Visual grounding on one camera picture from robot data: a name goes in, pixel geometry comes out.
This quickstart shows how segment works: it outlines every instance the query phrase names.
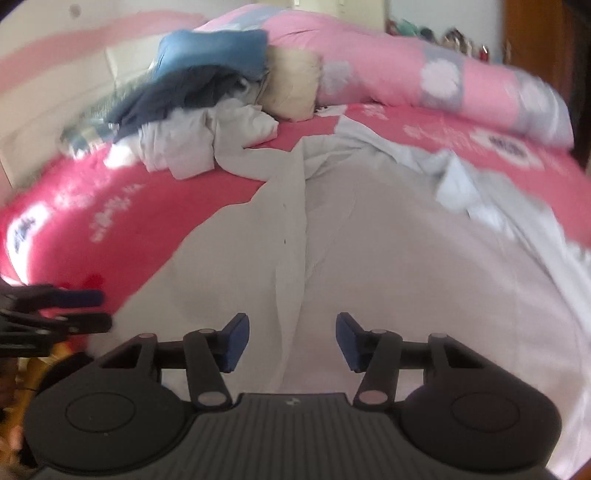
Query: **round black disc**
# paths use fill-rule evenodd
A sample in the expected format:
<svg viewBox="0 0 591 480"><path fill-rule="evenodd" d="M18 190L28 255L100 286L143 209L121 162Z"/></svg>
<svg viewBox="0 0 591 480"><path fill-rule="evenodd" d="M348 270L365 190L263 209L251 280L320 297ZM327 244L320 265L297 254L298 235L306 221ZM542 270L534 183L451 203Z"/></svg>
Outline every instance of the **round black disc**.
<svg viewBox="0 0 591 480"><path fill-rule="evenodd" d="M30 405L27 442L42 463L67 472L128 471L166 453L181 435L183 403L153 380L124 369L95 369Z"/></svg>
<svg viewBox="0 0 591 480"><path fill-rule="evenodd" d="M424 453L462 470L513 472L545 465L560 435L554 404L503 371L435 378L404 402L401 426Z"/></svg>

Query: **white headboard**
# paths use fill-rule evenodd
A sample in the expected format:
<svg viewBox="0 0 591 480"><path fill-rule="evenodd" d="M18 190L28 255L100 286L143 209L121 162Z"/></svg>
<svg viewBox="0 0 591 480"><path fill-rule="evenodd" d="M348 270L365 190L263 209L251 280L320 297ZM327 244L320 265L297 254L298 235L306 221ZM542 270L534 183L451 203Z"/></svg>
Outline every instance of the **white headboard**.
<svg viewBox="0 0 591 480"><path fill-rule="evenodd" d="M10 183L26 182L57 153L72 117L145 71L163 35L246 3L25 0L0 23L0 161Z"/></svg>

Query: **beige pillow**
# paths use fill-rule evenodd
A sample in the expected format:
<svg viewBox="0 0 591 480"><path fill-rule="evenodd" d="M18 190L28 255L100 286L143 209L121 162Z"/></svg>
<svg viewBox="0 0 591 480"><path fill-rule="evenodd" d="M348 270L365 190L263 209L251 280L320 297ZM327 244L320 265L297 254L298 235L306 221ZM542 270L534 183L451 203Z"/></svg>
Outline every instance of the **beige pillow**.
<svg viewBox="0 0 591 480"><path fill-rule="evenodd" d="M318 54L269 47L268 83L260 104L266 113L299 122L314 116L322 61Z"/></svg>

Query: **pink bedsheet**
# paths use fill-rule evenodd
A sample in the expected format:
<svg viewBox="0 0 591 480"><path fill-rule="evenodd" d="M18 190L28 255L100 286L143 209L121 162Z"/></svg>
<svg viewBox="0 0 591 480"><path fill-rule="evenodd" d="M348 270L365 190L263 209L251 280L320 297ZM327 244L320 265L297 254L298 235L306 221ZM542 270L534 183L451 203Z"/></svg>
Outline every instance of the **pink bedsheet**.
<svg viewBox="0 0 591 480"><path fill-rule="evenodd" d="M568 155L432 110L357 104L330 114L344 111L386 139L431 152L449 148L479 168L504 172L554 209L571 240L591 247L591 184ZM291 150L303 136L333 133L338 119L282 123L278 137L261 146ZM189 232L220 208L248 202L262 184L219 169L184 181L148 173L143 164L109 170L105 155L55 161L0 213L4 276L101 288L106 310L115 313Z"/></svg>

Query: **wooden door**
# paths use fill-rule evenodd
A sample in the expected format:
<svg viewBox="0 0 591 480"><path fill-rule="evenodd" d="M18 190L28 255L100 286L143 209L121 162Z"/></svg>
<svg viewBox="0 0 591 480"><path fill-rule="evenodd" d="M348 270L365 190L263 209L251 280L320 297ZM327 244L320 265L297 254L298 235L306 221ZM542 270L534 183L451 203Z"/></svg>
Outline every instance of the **wooden door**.
<svg viewBox="0 0 591 480"><path fill-rule="evenodd" d="M562 0L505 0L505 62L541 77L567 100L573 27Z"/></svg>

